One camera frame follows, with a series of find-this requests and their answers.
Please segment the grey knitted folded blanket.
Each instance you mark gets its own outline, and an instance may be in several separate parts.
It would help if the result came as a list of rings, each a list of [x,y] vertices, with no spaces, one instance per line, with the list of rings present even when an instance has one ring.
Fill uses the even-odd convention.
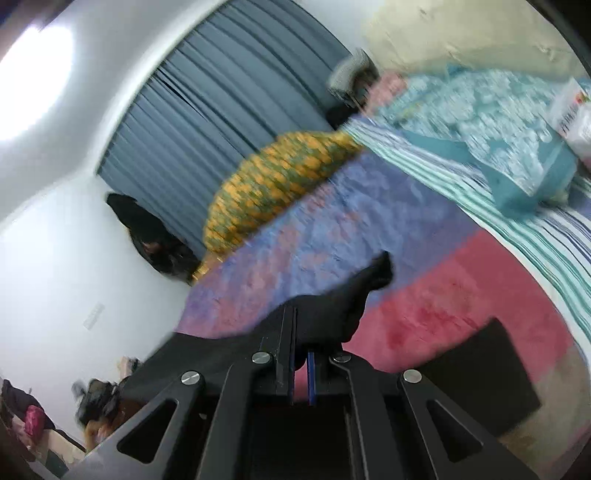
[[[329,75],[329,93],[346,105],[362,108],[367,102],[370,87],[380,73],[373,60],[363,49],[356,49],[343,59]]]

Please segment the teal floral blanket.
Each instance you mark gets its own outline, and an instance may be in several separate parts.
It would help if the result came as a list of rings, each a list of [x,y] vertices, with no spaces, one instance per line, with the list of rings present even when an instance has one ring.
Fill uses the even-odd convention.
[[[405,83],[377,119],[421,149],[476,168],[504,215],[567,203],[578,159],[546,120],[562,83],[499,69],[412,75]]]

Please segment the white plastic snack bag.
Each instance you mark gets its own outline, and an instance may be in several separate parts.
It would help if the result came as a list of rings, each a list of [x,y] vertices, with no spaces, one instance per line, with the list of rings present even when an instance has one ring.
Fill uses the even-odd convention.
[[[551,102],[546,121],[590,170],[590,87],[571,78]]]

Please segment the black pants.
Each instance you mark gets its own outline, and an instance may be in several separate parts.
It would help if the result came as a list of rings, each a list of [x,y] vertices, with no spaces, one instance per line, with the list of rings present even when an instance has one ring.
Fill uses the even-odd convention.
[[[147,403],[184,371],[195,369],[221,386],[231,364],[257,350],[276,353],[285,313],[297,314],[294,366],[304,365],[308,351],[331,353],[353,338],[371,292],[393,280],[388,253],[321,295],[287,300],[245,333],[221,338],[172,334],[122,386],[125,400]],[[427,376],[491,434],[500,436],[536,412],[541,401],[524,365],[497,319],[467,340],[426,363],[411,367]]]

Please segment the pink floral pillow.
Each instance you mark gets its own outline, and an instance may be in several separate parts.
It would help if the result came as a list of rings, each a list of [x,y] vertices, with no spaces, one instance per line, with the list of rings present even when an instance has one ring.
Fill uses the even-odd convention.
[[[400,95],[407,89],[407,80],[405,77],[396,72],[384,73],[373,85],[368,92],[367,101],[365,104],[366,116],[373,116],[381,107],[391,102],[394,97]]]

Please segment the black clothes hanging on wall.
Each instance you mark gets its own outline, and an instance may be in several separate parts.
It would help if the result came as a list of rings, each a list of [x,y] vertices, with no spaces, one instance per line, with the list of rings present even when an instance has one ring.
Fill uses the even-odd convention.
[[[158,273],[192,282],[200,258],[181,240],[172,235],[162,221],[128,195],[109,193],[106,204],[128,230],[136,251]]]

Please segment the blue-grey curtain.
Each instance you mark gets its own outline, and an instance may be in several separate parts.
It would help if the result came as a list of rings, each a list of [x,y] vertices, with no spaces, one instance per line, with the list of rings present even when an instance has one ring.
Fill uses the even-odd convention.
[[[297,3],[228,1],[137,93],[98,173],[204,255],[207,210],[242,159],[290,131],[325,131],[327,82],[348,56]]]

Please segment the beige padded headboard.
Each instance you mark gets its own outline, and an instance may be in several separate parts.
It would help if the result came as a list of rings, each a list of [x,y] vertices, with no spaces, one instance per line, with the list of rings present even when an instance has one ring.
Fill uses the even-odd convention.
[[[363,35],[381,69],[404,74],[457,65],[557,81],[587,76],[567,40],[527,1],[386,1]]]

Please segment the colourful striped floral bedspread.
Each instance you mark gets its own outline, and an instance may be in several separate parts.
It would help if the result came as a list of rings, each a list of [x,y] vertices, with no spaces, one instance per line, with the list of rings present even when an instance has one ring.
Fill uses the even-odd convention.
[[[247,240],[190,290],[177,329],[255,327],[389,252],[349,351],[426,376],[546,479],[586,443],[590,376],[565,320],[526,268],[455,203],[363,152]]]

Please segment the striped white teal bedsheet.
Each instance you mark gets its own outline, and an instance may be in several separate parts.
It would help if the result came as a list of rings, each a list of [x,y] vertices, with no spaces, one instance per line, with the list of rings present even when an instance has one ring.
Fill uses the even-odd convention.
[[[514,220],[495,206],[476,168],[411,144],[394,129],[363,116],[344,129],[363,146],[454,201],[501,242],[514,248],[565,305],[578,333],[590,336],[590,179],[577,175],[565,206]]]

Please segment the pile of clothes at left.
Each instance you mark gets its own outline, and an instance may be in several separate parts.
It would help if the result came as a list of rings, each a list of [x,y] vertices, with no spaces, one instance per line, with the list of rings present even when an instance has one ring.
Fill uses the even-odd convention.
[[[7,379],[1,380],[1,422],[27,461],[46,463],[48,435],[54,425],[32,395]]]

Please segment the white wall switch plate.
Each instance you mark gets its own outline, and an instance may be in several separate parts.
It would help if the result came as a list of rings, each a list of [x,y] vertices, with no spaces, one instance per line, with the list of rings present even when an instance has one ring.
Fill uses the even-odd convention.
[[[86,330],[91,331],[97,323],[97,321],[99,320],[100,316],[102,315],[104,309],[105,306],[102,303],[96,303],[90,310],[88,316],[83,321],[83,327]]]

